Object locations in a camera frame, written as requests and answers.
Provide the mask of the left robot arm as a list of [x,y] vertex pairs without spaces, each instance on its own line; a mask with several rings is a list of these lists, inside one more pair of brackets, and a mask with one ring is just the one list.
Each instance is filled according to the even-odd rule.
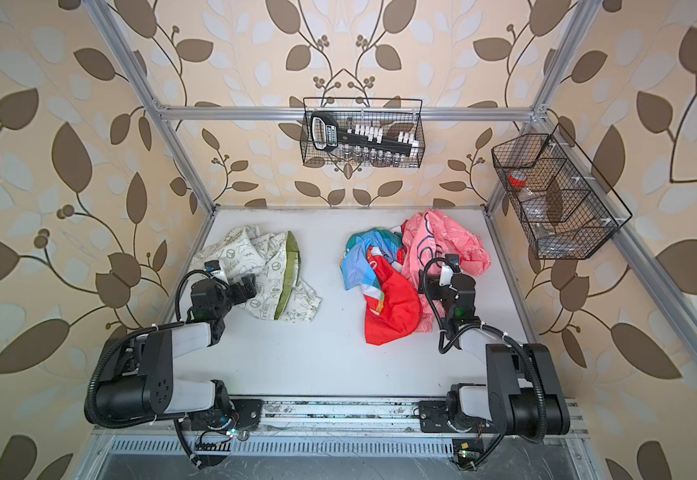
[[177,378],[174,362],[218,344],[226,315],[258,290],[254,274],[228,280],[215,261],[186,273],[178,287],[190,290],[190,307],[176,309],[174,322],[106,342],[88,383],[84,415],[109,430],[172,422],[180,448],[202,469],[210,453],[232,440],[248,440],[260,425],[262,400],[234,402],[220,380]]

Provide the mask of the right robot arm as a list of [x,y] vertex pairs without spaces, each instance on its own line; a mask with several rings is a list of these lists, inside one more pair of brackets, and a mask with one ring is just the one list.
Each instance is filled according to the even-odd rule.
[[548,436],[570,432],[571,415],[551,354],[540,343],[521,343],[475,313],[475,279],[463,273],[456,254],[434,257],[419,272],[418,292],[438,327],[438,353],[463,351],[464,340],[478,334],[485,341],[470,354],[485,366],[484,384],[451,386],[442,412],[450,429],[481,435],[494,431],[487,444],[480,440],[456,447],[453,463],[476,471],[508,436],[540,444]]

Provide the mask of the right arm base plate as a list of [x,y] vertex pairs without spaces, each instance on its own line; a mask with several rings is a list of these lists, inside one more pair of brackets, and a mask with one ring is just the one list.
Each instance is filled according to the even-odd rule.
[[444,400],[422,400],[415,412],[423,433],[496,434],[490,421],[467,416]]

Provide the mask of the white green patterned cloth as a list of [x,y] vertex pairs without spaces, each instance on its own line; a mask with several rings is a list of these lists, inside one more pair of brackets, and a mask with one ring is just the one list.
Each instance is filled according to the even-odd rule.
[[322,298],[300,279],[300,248],[292,232],[264,233],[254,224],[236,227],[196,253],[190,267],[214,260],[229,280],[256,276],[256,297],[244,303],[255,318],[288,323],[316,318]]

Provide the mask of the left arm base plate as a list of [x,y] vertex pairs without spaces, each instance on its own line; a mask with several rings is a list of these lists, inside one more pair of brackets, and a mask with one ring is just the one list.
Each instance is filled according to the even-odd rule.
[[258,427],[264,402],[258,398],[236,398],[218,401],[208,410],[188,414],[190,426],[196,431],[228,432]]

